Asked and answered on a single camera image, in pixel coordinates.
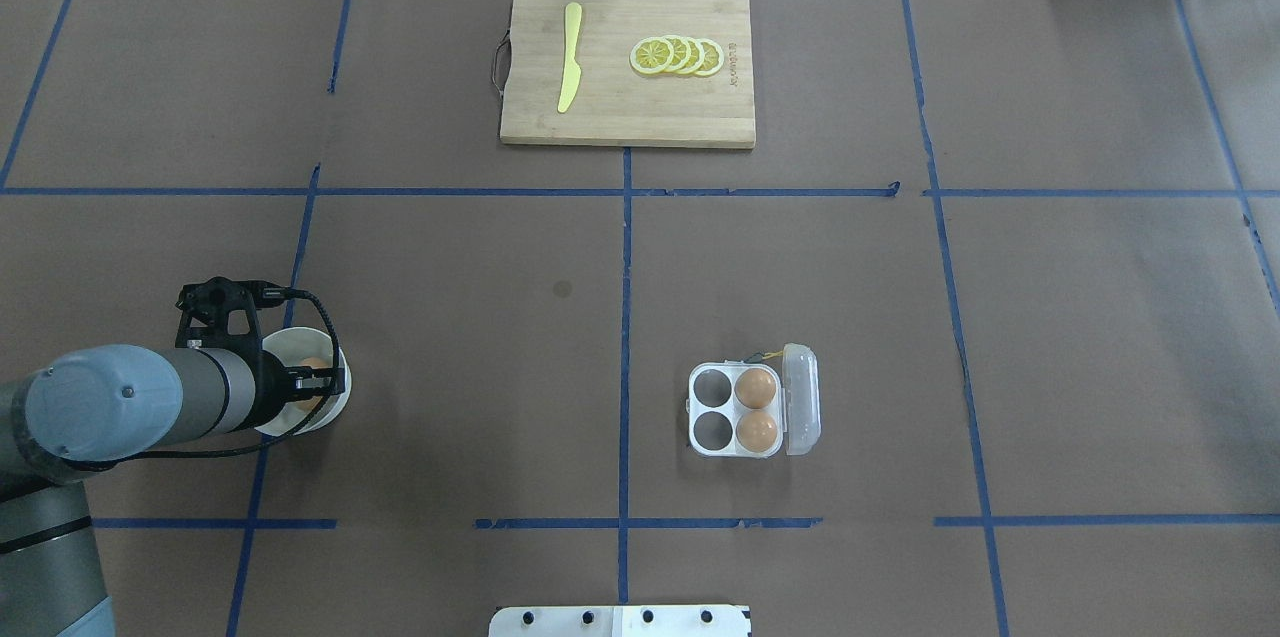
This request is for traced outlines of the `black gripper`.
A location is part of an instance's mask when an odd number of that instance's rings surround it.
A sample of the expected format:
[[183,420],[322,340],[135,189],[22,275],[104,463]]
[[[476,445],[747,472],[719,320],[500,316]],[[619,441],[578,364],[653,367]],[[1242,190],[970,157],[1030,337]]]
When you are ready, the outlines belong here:
[[[320,382],[320,385],[333,385],[339,377],[339,368],[334,367],[296,367],[294,379],[297,382]],[[262,356],[260,368],[255,376],[256,397],[255,414],[279,414],[291,400],[294,391],[294,379],[291,377],[285,365],[276,356]],[[325,411],[337,400],[335,395],[310,397],[306,400],[296,400],[297,411]]]

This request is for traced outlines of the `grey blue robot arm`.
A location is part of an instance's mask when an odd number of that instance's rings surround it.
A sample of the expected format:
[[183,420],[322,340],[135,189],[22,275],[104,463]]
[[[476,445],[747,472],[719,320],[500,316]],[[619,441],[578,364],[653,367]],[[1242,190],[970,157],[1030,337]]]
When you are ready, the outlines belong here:
[[84,482],[134,458],[259,429],[346,391],[340,362],[273,353],[101,345],[3,386],[3,633],[116,632]]

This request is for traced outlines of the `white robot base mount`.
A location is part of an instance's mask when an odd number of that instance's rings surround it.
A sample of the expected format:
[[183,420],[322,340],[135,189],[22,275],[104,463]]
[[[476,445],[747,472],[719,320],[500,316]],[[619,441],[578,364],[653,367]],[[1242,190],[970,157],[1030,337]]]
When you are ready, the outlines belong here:
[[751,636],[750,608],[732,604],[512,606],[489,636]]

